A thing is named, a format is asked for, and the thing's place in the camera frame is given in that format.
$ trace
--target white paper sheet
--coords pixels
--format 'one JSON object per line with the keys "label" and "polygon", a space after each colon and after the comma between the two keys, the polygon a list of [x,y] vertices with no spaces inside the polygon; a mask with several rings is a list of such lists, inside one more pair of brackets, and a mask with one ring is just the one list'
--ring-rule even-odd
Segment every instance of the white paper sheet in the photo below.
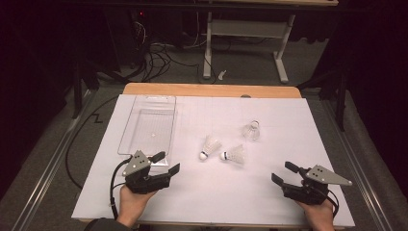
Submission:
{"label": "white paper sheet", "polygon": [[[126,119],[135,95],[120,95],[73,218],[112,218],[109,185]],[[316,164],[333,170],[305,99],[177,97],[177,117],[170,166],[181,164],[170,187],[156,193],[140,220],[151,222],[229,225],[304,225],[303,211],[283,196],[271,181],[275,173],[286,183],[300,186],[301,177],[285,168]],[[246,140],[242,128],[260,123],[261,136]],[[207,135],[222,142],[219,150],[243,144],[246,162],[222,161],[218,153],[198,158]],[[119,171],[115,182],[123,182]],[[354,226],[339,186],[329,186],[339,198],[335,225]],[[118,204],[118,189],[115,190]]]}

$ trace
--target electrical cable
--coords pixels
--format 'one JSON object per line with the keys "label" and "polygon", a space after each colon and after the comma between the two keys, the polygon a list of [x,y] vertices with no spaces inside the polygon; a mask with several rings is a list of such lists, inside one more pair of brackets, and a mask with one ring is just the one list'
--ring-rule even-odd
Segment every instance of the electrical cable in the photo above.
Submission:
{"label": "electrical cable", "polygon": [[110,201],[111,201],[111,204],[110,204],[110,205],[111,205],[111,208],[112,208],[112,213],[114,214],[114,218],[115,218],[115,219],[117,219],[117,215],[118,215],[118,213],[117,213],[117,208],[116,208],[116,204],[115,204],[115,198],[114,198],[114,188],[115,188],[115,187],[114,187],[114,183],[115,183],[115,177],[116,177],[116,174],[117,174],[117,172],[119,171],[119,169],[120,169],[122,166],[128,164],[131,159],[132,159],[132,156],[131,156],[129,159],[124,160],[124,161],[122,161],[119,165],[117,165],[117,167],[116,167],[115,170],[114,170],[114,174],[112,175],[111,186],[110,186],[110,188],[109,188],[109,196],[110,196]]}
{"label": "electrical cable", "polygon": [[85,119],[85,121],[81,124],[81,126],[79,127],[79,129],[75,132],[75,135],[73,136],[71,142],[68,145],[68,148],[66,149],[65,152],[65,170],[66,173],[69,177],[69,179],[71,180],[71,182],[78,187],[80,190],[83,188],[83,186],[81,186],[72,176],[70,170],[69,170],[69,164],[68,164],[68,156],[69,156],[69,151],[71,149],[72,144],[74,143],[75,139],[78,137],[78,134],[81,132],[81,130],[84,128],[85,124],[87,123],[87,121],[90,119],[91,116],[97,116],[97,111],[99,109],[101,109],[103,106],[105,106],[106,104],[108,104],[109,102],[113,101],[114,99],[118,98],[118,95],[105,101],[104,103],[102,103],[101,105],[99,105],[95,110],[93,110],[90,115],[88,115],[88,117]]}
{"label": "electrical cable", "polygon": [[339,199],[337,198],[337,196],[334,195],[333,192],[331,192],[331,191],[329,190],[329,191],[334,195],[334,197],[336,198],[336,200],[337,200],[337,203],[336,203],[336,202],[334,202],[334,200],[333,200],[332,198],[330,198],[330,196],[324,194],[322,191],[320,191],[320,190],[318,190],[318,189],[316,189],[316,188],[314,188],[314,187],[310,187],[310,189],[312,189],[313,191],[315,191],[315,192],[317,192],[317,193],[323,195],[328,201],[330,201],[330,203],[333,204],[333,206],[334,206],[333,218],[334,218],[334,217],[337,215],[337,213],[339,212],[339,207],[340,207]]}

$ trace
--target badminton shuttlecock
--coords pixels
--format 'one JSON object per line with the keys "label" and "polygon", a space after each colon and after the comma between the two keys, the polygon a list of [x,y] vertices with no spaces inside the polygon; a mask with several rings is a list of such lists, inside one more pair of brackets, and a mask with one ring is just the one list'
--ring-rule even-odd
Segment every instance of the badminton shuttlecock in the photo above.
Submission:
{"label": "badminton shuttlecock", "polygon": [[245,160],[245,152],[243,150],[242,144],[232,148],[227,152],[221,152],[219,154],[219,158],[224,161],[230,160],[239,164],[243,164]]}
{"label": "badminton shuttlecock", "polygon": [[259,122],[256,120],[253,120],[252,122],[250,122],[249,124],[246,124],[243,127],[243,131],[242,134],[249,139],[252,139],[253,141],[256,141],[257,139],[259,139]]}
{"label": "badminton shuttlecock", "polygon": [[215,139],[212,136],[207,136],[207,138],[205,139],[203,150],[200,152],[200,159],[207,159],[210,154],[217,151],[220,147],[222,147],[222,144],[219,140]]}

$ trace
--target sleeve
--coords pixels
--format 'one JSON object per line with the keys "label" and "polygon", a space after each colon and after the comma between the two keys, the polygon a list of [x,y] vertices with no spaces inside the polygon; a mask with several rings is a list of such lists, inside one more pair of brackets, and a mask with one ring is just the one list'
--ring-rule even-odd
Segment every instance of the sleeve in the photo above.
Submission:
{"label": "sleeve", "polygon": [[100,218],[91,221],[84,231],[132,231],[114,219]]}

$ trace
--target wrist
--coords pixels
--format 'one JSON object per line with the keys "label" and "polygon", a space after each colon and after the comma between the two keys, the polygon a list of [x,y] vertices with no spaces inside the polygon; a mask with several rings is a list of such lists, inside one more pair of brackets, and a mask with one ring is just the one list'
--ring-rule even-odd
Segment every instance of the wrist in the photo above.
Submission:
{"label": "wrist", "polygon": [[336,231],[334,229],[334,226],[326,226],[326,227],[319,227],[319,228],[313,228],[313,231]]}
{"label": "wrist", "polygon": [[116,221],[129,228],[132,228],[133,225],[136,223],[135,218],[128,218],[128,217],[121,216],[121,215],[117,217]]}

